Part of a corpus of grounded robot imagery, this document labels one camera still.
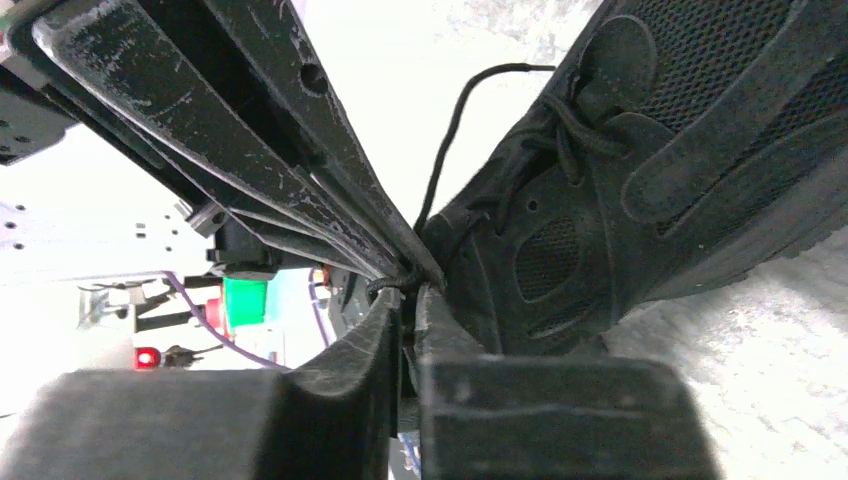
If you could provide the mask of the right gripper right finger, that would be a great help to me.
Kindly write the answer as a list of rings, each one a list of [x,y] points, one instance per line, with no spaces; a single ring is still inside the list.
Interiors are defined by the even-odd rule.
[[[427,479],[715,479],[692,395],[654,361],[488,354],[420,288],[415,354]]]

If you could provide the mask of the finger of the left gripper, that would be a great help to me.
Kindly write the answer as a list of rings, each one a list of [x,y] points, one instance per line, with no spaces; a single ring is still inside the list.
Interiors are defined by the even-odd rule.
[[[319,188],[391,259],[444,287],[442,269],[378,181],[292,3],[209,1],[206,7],[310,143]]]

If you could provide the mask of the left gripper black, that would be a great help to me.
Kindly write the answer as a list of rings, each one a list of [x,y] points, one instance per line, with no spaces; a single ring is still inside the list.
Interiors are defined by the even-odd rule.
[[[1,9],[1,36],[1,119],[9,123],[1,140],[13,145],[2,165],[82,124],[194,210],[210,198],[177,168],[173,150],[323,235],[367,273],[399,274],[397,261],[285,165],[138,2],[12,1]]]

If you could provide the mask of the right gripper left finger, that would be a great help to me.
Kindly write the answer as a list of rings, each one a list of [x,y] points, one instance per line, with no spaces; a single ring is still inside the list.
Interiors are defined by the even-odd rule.
[[[37,396],[5,479],[384,479],[400,295],[299,368],[77,371]]]

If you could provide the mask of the black sneaker shoe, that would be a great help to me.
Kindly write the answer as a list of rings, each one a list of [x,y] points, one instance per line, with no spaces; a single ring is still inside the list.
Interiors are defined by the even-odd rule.
[[[605,1],[423,240],[487,350],[558,355],[847,223],[843,1]]]

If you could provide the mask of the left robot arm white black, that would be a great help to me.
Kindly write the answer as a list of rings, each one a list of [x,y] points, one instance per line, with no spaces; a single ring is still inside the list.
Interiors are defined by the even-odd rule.
[[[440,267],[291,1],[5,1],[1,279]]]

